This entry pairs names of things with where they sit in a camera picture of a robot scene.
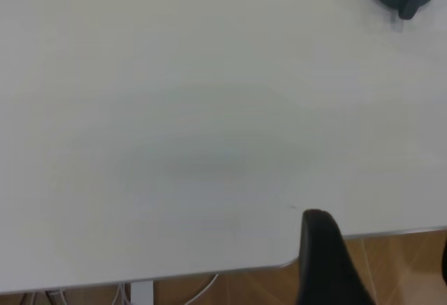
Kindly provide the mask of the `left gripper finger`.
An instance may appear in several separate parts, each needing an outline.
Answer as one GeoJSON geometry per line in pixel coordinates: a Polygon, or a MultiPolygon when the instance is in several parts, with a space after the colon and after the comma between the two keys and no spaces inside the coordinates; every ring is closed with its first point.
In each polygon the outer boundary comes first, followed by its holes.
{"type": "Polygon", "coordinates": [[[302,214],[297,304],[373,304],[344,243],[326,211],[302,214]]]}

